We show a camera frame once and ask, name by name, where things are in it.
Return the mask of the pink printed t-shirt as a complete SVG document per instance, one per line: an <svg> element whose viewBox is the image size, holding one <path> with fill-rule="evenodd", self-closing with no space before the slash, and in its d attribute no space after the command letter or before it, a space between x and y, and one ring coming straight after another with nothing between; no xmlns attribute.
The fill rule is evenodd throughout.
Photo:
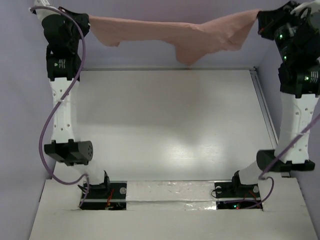
<svg viewBox="0 0 320 240"><path fill-rule="evenodd" d="M240 50L258 13L253 9L201 24L90 15L89 23L93 35L107 47L118 47L122 42L163 41L174 46L179 63L191 66L207 54Z"/></svg>

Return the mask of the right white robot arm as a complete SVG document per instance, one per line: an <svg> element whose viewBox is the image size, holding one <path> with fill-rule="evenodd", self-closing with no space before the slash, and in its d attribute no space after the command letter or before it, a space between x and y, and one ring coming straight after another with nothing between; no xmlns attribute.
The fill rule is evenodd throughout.
<svg viewBox="0 0 320 240"><path fill-rule="evenodd" d="M320 99L320 3L317 0L261 11L258 34L276 43L282 63L278 69L282 117L274 150L259 150L256 160L237 171L230 183L242 196L268 172L312 171L309 159L310 129Z"/></svg>

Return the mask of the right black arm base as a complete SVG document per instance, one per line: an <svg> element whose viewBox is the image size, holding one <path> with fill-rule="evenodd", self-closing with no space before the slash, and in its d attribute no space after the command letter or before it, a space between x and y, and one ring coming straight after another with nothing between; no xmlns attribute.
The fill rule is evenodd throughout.
<svg viewBox="0 0 320 240"><path fill-rule="evenodd" d="M257 183L244 185L235 173L231 180L216 181L211 191L218 210L262 209Z"/></svg>

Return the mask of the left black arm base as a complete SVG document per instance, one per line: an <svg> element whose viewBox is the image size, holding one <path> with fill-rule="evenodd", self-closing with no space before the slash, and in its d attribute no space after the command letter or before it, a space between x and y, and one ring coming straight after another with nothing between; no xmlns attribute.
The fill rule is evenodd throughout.
<svg viewBox="0 0 320 240"><path fill-rule="evenodd" d="M80 186L80 189L82 191L80 198L81 210L126 210L126 181L111 182L108 188L106 188L103 183L98 185L90 185L89 192L84 199L86 188L86 183L84 183L83 186Z"/></svg>

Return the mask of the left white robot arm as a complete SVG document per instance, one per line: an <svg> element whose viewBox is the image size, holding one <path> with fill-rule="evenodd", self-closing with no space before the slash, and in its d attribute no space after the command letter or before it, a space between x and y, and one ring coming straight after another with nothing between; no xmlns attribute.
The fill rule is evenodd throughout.
<svg viewBox="0 0 320 240"><path fill-rule="evenodd" d="M107 173L93 160L93 144L81 140L77 124L77 90L84 56L79 56L79 45L90 30L89 16L64 9L45 10L41 18L46 48L46 70L52 90L53 109L42 128L38 151L44 168L53 179L64 185L73 185L77 180L58 178L45 160L49 156L57 163L78 171L97 196L110 194L111 185Z"/></svg>

